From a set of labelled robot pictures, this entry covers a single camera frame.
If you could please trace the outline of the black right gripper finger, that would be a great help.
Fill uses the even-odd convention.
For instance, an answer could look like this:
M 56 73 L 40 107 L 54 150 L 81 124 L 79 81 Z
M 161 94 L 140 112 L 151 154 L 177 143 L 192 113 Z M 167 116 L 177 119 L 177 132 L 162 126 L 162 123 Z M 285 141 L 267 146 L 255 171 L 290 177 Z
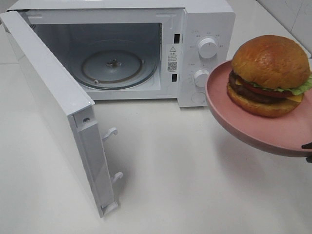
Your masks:
M 302 145 L 301 148 L 302 149 L 312 149 L 312 142 Z
M 308 163 L 312 163 L 312 156 L 306 157 L 306 161 L 307 161 Z

